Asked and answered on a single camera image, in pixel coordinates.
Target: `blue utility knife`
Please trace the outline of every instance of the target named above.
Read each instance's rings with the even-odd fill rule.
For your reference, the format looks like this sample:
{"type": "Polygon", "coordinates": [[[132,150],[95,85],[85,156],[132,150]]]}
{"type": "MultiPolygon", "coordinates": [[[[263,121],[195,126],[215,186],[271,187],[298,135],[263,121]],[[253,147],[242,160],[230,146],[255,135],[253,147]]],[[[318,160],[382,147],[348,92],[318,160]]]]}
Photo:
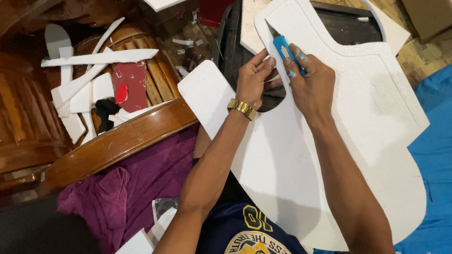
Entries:
{"type": "Polygon", "coordinates": [[[276,50],[278,50],[279,55],[284,60],[286,57],[292,58],[294,62],[297,63],[298,68],[300,69],[300,74],[304,77],[306,75],[305,70],[302,68],[302,66],[298,63],[298,61],[293,56],[292,52],[290,51],[289,44],[287,43],[284,35],[279,34],[268,22],[267,22],[268,29],[270,30],[270,33],[273,36],[273,45],[275,45],[276,50]]]}

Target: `forearm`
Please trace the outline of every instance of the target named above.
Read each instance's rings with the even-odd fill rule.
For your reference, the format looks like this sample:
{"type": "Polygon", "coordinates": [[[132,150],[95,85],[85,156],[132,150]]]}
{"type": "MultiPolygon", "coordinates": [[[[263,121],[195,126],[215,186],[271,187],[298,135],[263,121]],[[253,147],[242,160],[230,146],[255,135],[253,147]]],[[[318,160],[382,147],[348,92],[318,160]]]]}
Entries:
{"type": "Polygon", "coordinates": [[[225,185],[235,153],[250,120],[232,109],[199,162],[182,186],[179,208],[200,209],[205,218],[225,185]]]}
{"type": "Polygon", "coordinates": [[[389,222],[334,120],[311,128],[328,205],[351,253],[394,253],[389,222]]]}

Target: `black tray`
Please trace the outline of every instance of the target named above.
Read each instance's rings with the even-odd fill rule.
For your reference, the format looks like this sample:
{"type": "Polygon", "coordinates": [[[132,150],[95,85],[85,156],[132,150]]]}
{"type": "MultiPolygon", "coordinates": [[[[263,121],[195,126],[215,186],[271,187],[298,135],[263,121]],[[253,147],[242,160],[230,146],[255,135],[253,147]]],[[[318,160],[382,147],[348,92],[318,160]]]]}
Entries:
{"type": "MultiPolygon", "coordinates": [[[[311,4],[337,43],[356,45],[383,40],[372,12],[315,1],[311,1],[311,4]],[[368,17],[369,21],[358,21],[360,17],[368,17]]],[[[237,87],[239,68],[254,56],[240,45],[241,14],[242,0],[237,0],[226,9],[218,30],[219,48],[215,45],[212,52],[214,63],[234,90],[237,87]]],[[[283,87],[267,91],[264,93],[264,103],[259,111],[266,112],[273,109],[284,99],[285,95],[286,91],[283,87]]]]}

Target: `navy t-shirt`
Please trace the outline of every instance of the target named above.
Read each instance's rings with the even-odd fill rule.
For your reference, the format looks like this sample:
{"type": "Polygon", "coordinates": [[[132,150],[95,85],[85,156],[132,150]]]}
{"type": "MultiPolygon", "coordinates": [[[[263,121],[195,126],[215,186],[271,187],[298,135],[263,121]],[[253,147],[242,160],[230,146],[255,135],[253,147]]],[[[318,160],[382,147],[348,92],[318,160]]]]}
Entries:
{"type": "Polygon", "coordinates": [[[306,254],[253,204],[215,206],[202,225],[197,254],[306,254]]]}

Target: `purple towel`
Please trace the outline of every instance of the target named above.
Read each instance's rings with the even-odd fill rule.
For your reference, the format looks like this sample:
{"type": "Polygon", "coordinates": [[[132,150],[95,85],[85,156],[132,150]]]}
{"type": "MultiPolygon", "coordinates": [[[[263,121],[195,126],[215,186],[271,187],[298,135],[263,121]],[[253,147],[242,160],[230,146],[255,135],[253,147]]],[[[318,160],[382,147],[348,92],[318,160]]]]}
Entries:
{"type": "Polygon", "coordinates": [[[72,183],[58,196],[58,211],[85,219],[103,254],[115,253],[140,229],[154,225],[152,200],[174,198],[191,169],[198,125],[190,126],[72,183]]]}

